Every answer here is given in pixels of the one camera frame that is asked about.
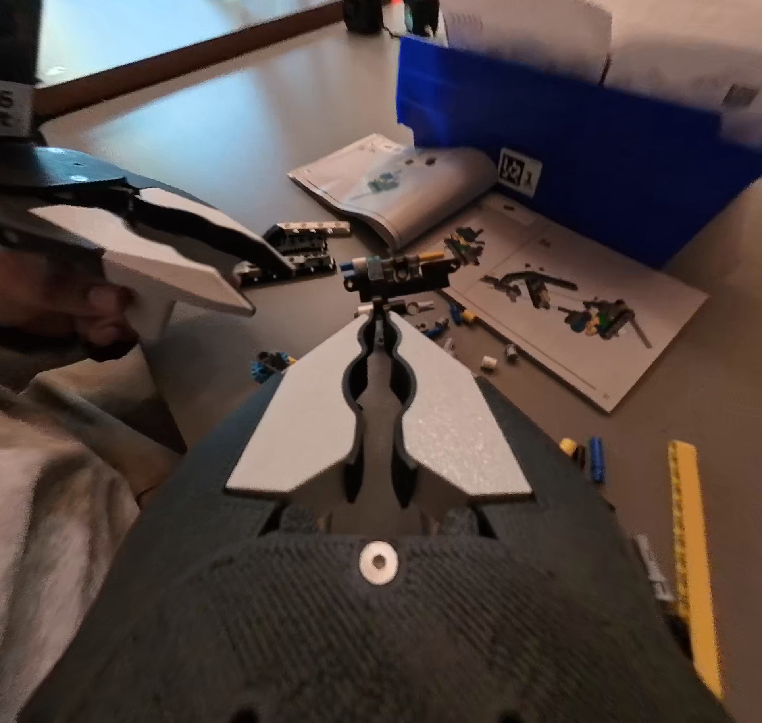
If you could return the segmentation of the long yellow lego beam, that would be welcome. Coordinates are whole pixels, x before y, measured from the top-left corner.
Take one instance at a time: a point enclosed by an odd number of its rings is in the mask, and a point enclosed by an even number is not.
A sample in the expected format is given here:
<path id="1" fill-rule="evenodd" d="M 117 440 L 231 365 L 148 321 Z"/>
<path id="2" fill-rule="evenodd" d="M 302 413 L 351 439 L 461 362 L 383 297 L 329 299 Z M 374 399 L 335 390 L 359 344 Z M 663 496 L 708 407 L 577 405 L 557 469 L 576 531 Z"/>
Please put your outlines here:
<path id="1" fill-rule="evenodd" d="M 668 467 L 677 612 L 687 627 L 694 669 L 722 700 L 725 694 L 697 448 L 688 442 L 669 442 Z"/>

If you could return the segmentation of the person's left hand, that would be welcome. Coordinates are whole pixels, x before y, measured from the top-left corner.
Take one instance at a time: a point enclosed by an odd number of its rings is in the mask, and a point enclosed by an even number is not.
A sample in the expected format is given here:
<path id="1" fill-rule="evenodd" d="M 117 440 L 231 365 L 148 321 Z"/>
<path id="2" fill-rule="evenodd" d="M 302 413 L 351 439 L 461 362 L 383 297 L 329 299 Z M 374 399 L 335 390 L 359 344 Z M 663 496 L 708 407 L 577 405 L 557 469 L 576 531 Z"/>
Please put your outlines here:
<path id="1" fill-rule="evenodd" d="M 42 254 L 2 248 L 1 347 L 18 354 L 85 353 L 103 362 L 138 344 L 132 293 Z"/>

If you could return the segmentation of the black grey lego assembly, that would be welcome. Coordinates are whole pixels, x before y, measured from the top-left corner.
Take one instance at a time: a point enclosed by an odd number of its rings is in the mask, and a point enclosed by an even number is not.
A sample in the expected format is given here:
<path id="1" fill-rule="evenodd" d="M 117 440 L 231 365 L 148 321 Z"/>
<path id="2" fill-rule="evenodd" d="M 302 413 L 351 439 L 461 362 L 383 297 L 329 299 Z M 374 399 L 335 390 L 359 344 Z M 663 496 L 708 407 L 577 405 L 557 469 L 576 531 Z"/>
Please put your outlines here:
<path id="1" fill-rule="evenodd" d="M 369 307 L 369 321 L 361 339 L 373 349 L 376 325 L 384 324 L 399 299 L 450 286 L 450 276 L 461 269 L 458 258 L 445 252 L 402 254 L 383 258 L 369 256 L 341 263 L 344 288 L 356 292 L 362 306 Z"/>

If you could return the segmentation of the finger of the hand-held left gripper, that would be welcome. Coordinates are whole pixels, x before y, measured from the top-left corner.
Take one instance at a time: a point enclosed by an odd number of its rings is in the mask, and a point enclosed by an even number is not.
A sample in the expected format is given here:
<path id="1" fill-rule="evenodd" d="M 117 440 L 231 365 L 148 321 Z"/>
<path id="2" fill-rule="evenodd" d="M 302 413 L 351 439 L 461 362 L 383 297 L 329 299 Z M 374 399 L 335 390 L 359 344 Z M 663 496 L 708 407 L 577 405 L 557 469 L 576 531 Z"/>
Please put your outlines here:
<path id="1" fill-rule="evenodd" d="M 102 250 L 105 279 L 132 293 L 126 317 L 141 340 L 163 336 L 177 302 L 245 318 L 255 313 L 252 303 L 214 267 L 138 235 L 107 210 L 32 208 L 30 213 Z"/>
<path id="2" fill-rule="evenodd" d="M 128 222 L 145 238 L 169 246 L 232 278 L 243 263 L 268 278 L 294 278 L 275 247 L 221 211 L 159 187 L 128 188 Z"/>

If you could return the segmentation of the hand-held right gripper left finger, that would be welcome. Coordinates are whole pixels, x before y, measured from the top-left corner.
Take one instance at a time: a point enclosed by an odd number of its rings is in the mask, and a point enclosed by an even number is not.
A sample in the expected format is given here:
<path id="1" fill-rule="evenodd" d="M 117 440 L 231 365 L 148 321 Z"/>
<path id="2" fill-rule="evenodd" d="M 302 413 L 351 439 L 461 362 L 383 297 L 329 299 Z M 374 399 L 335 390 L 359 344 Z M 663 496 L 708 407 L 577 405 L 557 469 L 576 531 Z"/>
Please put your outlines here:
<path id="1" fill-rule="evenodd" d="M 356 501 L 373 319 L 360 315 L 303 356 L 275 392 L 226 481 L 232 494 L 299 503 Z"/>

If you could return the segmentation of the grey lego axle connector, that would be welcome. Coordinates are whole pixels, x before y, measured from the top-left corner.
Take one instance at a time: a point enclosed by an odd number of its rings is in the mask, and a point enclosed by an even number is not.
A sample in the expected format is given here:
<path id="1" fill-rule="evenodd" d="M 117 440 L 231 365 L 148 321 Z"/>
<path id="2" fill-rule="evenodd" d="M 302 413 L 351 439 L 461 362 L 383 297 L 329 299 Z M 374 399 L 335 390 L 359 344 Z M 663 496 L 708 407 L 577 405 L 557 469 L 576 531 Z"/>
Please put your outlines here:
<path id="1" fill-rule="evenodd" d="M 673 609 L 677 603 L 672 583 L 662 570 L 654 554 L 650 539 L 643 533 L 635 534 L 633 546 L 648 579 L 654 599 L 665 609 Z"/>

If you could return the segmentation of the large blue plastic bin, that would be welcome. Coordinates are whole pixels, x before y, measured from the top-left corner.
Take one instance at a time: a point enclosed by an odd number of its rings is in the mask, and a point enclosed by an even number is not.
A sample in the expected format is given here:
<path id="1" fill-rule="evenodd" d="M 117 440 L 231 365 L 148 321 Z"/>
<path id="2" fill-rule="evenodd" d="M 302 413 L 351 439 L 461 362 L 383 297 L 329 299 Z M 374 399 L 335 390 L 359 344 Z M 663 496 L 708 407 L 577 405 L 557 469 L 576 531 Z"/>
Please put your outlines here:
<path id="1" fill-rule="evenodd" d="M 469 147 L 539 214 L 653 268 L 760 178 L 717 114 L 404 37 L 398 122 L 418 147 Z"/>

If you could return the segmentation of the yellow blue lego gear assembly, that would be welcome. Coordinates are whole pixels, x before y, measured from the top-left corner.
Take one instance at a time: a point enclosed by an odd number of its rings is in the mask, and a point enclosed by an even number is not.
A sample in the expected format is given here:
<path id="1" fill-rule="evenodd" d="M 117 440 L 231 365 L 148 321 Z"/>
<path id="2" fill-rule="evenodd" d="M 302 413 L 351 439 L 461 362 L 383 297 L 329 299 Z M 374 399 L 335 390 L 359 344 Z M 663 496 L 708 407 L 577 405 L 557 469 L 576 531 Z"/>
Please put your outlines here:
<path id="1" fill-rule="evenodd" d="M 297 359 L 281 350 L 263 350 L 251 362 L 250 373 L 257 384 L 266 383 L 273 375 L 281 375 Z"/>

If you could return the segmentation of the white paper bag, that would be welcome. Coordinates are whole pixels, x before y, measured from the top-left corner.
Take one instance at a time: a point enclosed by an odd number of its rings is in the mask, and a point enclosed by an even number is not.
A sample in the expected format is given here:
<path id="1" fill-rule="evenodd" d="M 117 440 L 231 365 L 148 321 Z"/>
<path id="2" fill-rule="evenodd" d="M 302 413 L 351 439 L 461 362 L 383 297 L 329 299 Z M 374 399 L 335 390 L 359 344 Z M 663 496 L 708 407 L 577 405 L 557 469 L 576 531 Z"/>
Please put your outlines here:
<path id="1" fill-rule="evenodd" d="M 706 110 L 724 140 L 760 149 L 760 3 L 609 0 L 612 42 L 603 85 Z"/>
<path id="2" fill-rule="evenodd" d="M 586 0 L 440 0 L 450 48 L 599 84 L 612 16 Z"/>

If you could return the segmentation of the lego instruction booklet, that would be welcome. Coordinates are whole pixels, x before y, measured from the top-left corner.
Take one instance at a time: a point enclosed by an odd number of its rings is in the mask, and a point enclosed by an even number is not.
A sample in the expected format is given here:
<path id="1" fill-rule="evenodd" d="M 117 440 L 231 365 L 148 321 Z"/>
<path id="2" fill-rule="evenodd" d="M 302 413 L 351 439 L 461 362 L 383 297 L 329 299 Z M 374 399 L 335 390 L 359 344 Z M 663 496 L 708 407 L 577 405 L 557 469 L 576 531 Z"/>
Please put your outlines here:
<path id="1" fill-rule="evenodd" d="M 505 194 L 497 165 L 474 148 L 373 134 L 288 177 L 397 253 L 458 258 L 450 301 L 605 412 L 708 299 Z"/>

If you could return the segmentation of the black lego frame assembly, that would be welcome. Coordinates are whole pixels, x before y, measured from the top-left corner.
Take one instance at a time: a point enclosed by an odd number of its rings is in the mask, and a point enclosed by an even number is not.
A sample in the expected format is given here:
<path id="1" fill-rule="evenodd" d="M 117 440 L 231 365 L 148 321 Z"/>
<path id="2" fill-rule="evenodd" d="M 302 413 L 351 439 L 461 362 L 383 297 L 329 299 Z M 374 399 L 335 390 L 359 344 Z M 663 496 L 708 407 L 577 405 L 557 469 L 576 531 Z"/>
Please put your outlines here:
<path id="1" fill-rule="evenodd" d="M 350 234 L 351 226 L 346 220 L 277 223 L 263 239 L 291 264 L 292 276 L 279 278 L 249 262 L 239 263 L 234 275 L 241 288 L 251 288 L 333 274 L 336 262 L 329 252 L 328 241 Z"/>

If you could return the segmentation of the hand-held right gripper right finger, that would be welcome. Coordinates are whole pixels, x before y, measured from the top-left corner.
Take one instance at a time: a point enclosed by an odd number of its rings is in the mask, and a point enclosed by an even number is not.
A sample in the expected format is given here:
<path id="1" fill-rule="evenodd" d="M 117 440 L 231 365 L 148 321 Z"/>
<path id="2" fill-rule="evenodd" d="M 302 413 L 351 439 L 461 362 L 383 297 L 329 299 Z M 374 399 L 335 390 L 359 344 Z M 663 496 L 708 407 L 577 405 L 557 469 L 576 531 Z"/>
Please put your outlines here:
<path id="1" fill-rule="evenodd" d="M 395 496 L 441 521 L 452 508 L 526 500 L 533 490 L 471 371 L 397 312 L 384 320 L 389 387 L 399 401 Z"/>

